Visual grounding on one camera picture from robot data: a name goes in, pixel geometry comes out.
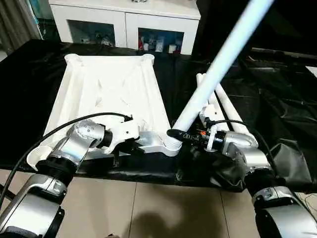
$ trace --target white pvc pipe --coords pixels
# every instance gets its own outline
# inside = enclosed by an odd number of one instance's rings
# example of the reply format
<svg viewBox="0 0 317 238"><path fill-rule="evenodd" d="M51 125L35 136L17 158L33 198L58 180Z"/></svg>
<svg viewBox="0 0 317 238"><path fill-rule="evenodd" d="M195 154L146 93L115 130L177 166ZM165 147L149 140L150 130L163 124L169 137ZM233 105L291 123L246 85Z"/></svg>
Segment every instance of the white pvc pipe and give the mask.
<svg viewBox="0 0 317 238"><path fill-rule="evenodd" d="M192 95L173 126L173 129L183 131L189 129L203 105L225 76L273 2L274 0L249 1L247 7L244 9L239 20L209 67L204 81ZM181 147L180 141L169 136L166 137L164 143L166 147L174 150Z"/></svg>
<svg viewBox="0 0 317 238"><path fill-rule="evenodd" d="M198 73L196 75L197 87L199 87L199 85L205 79L205 76L206 76L205 73L204 74ZM212 104L214 106L215 111L217 112L217 114L214 115L213 118L211 118L212 120L224 120L225 119L224 115L222 113L221 107L219 105L219 102L217 100L216 94L214 92L208 98L208 101L206 102L206 104L207 105ZM224 123L219 123L219 124L217 124L217 126L218 126L218 128L217 128L218 130L225 130L225 131L229 130L229 127L228 127L227 123L225 123L225 122Z"/></svg>
<svg viewBox="0 0 317 238"><path fill-rule="evenodd" d="M222 105L224 111L226 112L228 118L231 120L242 121L239 113L237 112L237 110L233 106L228 95L226 94L226 92L224 91L224 89L222 88L222 86L220 84L218 84L215 91L219 97L221 105ZM232 128L235 132L246 134L246 135L252 135L249 133L249 130L247 129L247 127L245 125L234 123L234 122L232 122L231 125L232 125Z"/></svg>

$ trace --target black plastic sheet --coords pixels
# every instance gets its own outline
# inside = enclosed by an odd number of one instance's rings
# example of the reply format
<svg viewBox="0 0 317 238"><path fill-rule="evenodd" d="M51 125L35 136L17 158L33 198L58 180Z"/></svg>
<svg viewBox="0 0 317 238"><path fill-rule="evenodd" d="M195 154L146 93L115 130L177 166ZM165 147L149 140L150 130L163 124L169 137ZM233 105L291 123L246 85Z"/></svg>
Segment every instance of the black plastic sheet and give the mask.
<svg viewBox="0 0 317 238"><path fill-rule="evenodd" d="M66 63L64 56L133 56L129 49L94 45L57 44L33 40L0 62L5 139L0 168L11 169L31 144L43 135ZM196 74L209 63L190 57L155 55L154 70L168 119L173 125L196 86ZM278 172L296 191L317 189L317 79L305 68L271 62L241 60L222 81L241 118L266 139ZM202 153L193 159L183 146L170 158L161 153L84 161L78 176L161 184L244 189L244 169L227 157ZM20 170L31 171L24 163Z"/></svg>

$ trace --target floor tile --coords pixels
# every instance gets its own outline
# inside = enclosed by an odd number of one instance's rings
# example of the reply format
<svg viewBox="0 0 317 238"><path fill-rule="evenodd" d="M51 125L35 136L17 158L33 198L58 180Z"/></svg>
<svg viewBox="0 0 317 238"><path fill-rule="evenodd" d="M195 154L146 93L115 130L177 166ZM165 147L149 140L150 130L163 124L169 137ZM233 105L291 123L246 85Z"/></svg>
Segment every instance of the floor tile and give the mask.
<svg viewBox="0 0 317 238"><path fill-rule="evenodd" d="M221 192L230 238L259 238L251 196L242 193Z"/></svg>
<svg viewBox="0 0 317 238"><path fill-rule="evenodd" d="M9 173L11 171L9 170L0 170L0 183L2 185L4 185ZM22 172L17 172L15 174L15 176L13 177L13 180L11 182L11 185L10 185L10 191L13 192L13 193L17 193L21 187L24 185L24 183L26 182L26 180L31 176L31 174L29 173L22 173ZM9 204L9 200L8 199L5 199L3 201L3 205L2 205L2 208L1 208L1 213L2 211L7 207L7 205Z"/></svg>
<svg viewBox="0 0 317 238"><path fill-rule="evenodd" d="M0 62L6 58L6 53L0 50Z"/></svg>
<svg viewBox="0 0 317 238"><path fill-rule="evenodd" d="M298 192L297 195L302 202L309 208L312 215L317 219L317 193L304 194Z"/></svg>
<svg viewBox="0 0 317 238"><path fill-rule="evenodd" d="M63 201L58 237L121 238L130 227L135 182L74 178Z"/></svg>
<svg viewBox="0 0 317 238"><path fill-rule="evenodd" d="M130 238L227 238L220 193L138 183Z"/></svg>

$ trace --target glass cabinet door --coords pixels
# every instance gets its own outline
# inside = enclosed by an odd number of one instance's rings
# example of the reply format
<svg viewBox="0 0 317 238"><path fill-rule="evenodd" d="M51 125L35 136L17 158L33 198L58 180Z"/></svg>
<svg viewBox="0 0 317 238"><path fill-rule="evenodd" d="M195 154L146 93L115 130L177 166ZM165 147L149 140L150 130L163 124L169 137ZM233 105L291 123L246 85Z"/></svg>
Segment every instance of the glass cabinet door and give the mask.
<svg viewBox="0 0 317 238"><path fill-rule="evenodd" d="M184 32L139 28L138 47L143 51L180 53Z"/></svg>
<svg viewBox="0 0 317 238"><path fill-rule="evenodd" d="M191 55L199 20L126 13L127 46Z"/></svg>
<svg viewBox="0 0 317 238"><path fill-rule="evenodd" d="M67 20L74 43L102 44L115 47L113 24Z"/></svg>
<svg viewBox="0 0 317 238"><path fill-rule="evenodd" d="M61 41L127 47L125 13L51 5Z"/></svg>

